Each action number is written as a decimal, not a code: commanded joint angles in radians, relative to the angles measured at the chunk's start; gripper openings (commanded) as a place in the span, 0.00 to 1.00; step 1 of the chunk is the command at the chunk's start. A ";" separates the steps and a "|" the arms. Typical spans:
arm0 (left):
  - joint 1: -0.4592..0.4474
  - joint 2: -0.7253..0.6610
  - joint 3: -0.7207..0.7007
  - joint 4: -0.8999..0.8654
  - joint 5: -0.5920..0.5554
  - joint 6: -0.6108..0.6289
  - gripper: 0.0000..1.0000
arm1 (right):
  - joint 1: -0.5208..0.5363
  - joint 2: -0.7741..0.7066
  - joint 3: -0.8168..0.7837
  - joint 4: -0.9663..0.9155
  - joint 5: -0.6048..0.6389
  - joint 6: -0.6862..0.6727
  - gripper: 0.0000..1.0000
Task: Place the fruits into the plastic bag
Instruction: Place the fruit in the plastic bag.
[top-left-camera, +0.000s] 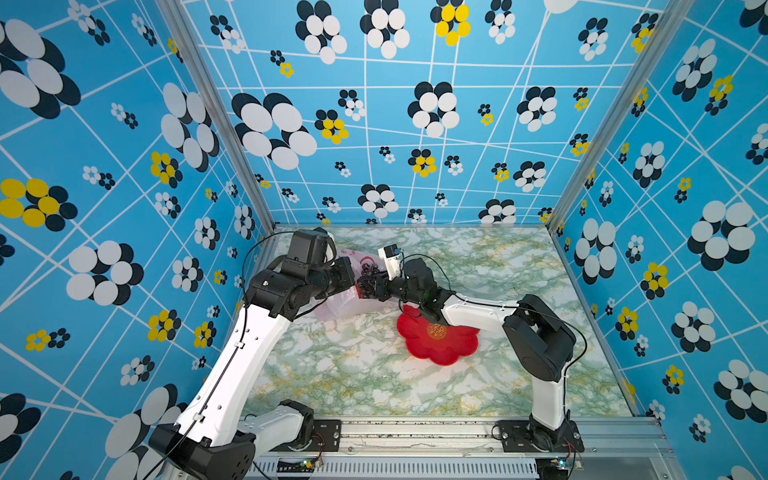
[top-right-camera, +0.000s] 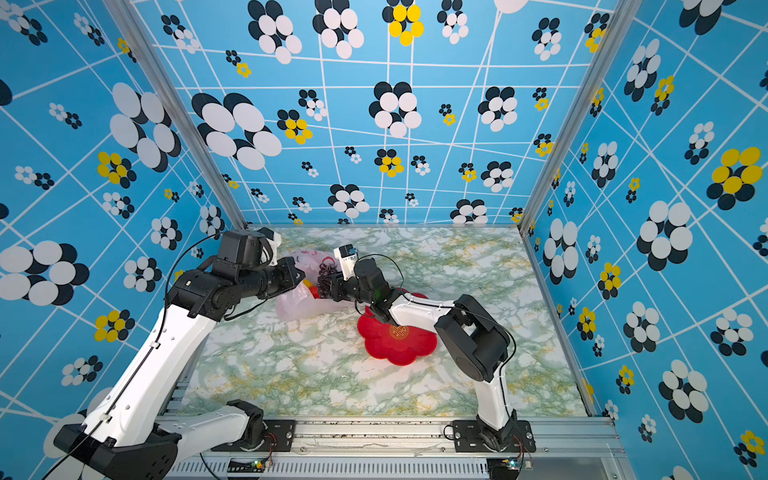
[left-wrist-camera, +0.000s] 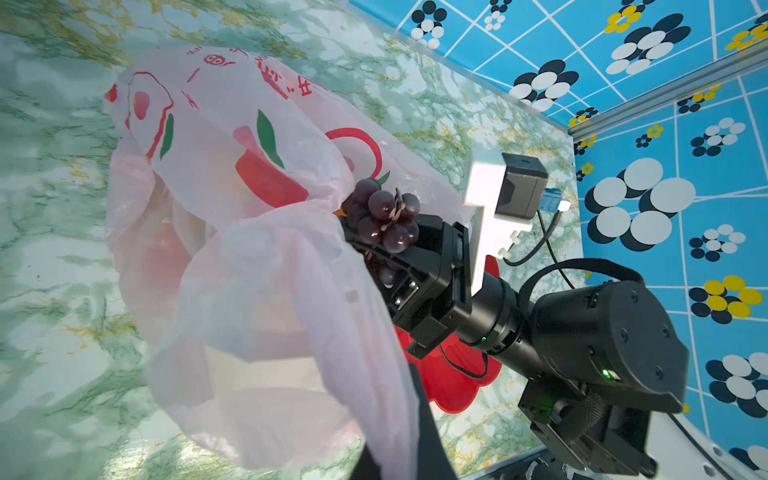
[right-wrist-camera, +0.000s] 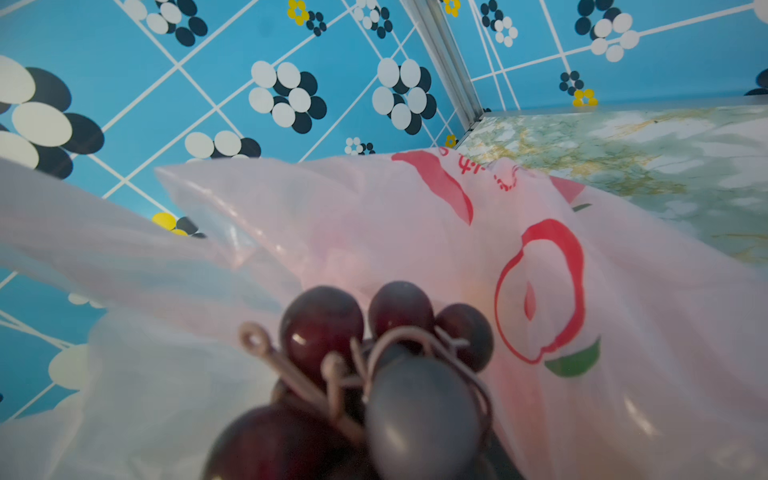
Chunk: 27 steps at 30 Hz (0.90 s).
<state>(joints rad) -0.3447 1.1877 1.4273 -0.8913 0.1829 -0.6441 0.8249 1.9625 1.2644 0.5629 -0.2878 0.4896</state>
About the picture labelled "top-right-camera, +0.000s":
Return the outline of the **pink printed plastic bag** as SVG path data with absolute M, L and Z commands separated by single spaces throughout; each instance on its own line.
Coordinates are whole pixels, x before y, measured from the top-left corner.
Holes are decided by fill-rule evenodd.
M 332 300 L 330 290 L 318 289 L 319 264 L 325 257 L 334 258 L 331 253 L 296 250 L 289 257 L 293 257 L 296 266 L 305 272 L 305 279 L 296 289 L 277 297 L 275 310 L 281 320 L 304 320 L 353 308 L 350 301 Z

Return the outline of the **dark purple grape bunch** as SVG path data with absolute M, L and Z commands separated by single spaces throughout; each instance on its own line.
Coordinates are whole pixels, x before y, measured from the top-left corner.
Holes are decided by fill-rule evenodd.
M 332 257 L 325 257 L 319 264 L 318 271 L 318 289 L 330 290 L 332 277 L 339 272 L 336 260 Z

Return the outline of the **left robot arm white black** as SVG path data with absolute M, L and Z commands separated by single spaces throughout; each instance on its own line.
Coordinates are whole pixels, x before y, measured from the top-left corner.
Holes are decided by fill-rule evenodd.
M 229 276 L 185 272 L 165 299 L 149 337 L 105 398 L 79 424 L 53 438 L 65 459 L 108 479 L 162 479 L 180 461 L 232 444 L 247 450 L 269 442 L 259 407 L 232 400 L 204 415 L 162 419 L 165 402 L 214 327 L 244 298 L 275 298 L 305 278 L 293 258 Z

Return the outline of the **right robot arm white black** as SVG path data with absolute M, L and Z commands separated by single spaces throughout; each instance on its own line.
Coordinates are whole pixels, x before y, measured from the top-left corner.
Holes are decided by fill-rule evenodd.
M 460 439 L 477 438 L 490 451 L 516 447 L 536 451 L 529 423 L 510 405 L 506 367 L 516 352 L 511 334 L 470 295 L 455 301 L 415 297 L 393 287 L 382 275 L 330 276 L 331 298 L 368 307 L 373 317 L 392 327 L 415 327 L 436 334 L 458 369 L 473 381 L 477 397 L 476 427 Z

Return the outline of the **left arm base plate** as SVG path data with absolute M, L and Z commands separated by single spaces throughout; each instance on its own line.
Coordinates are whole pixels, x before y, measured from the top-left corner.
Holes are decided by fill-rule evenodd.
M 241 446 L 243 451 L 287 453 L 292 450 L 297 422 L 295 420 L 266 420 L 262 436 L 253 446 Z

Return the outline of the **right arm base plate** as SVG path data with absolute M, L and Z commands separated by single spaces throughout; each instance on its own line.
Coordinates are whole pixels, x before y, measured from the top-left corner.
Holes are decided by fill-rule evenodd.
M 450 424 L 454 448 L 458 453 L 535 453 L 536 441 L 531 424 L 510 420 L 501 430 L 493 430 L 479 419 L 455 420 Z

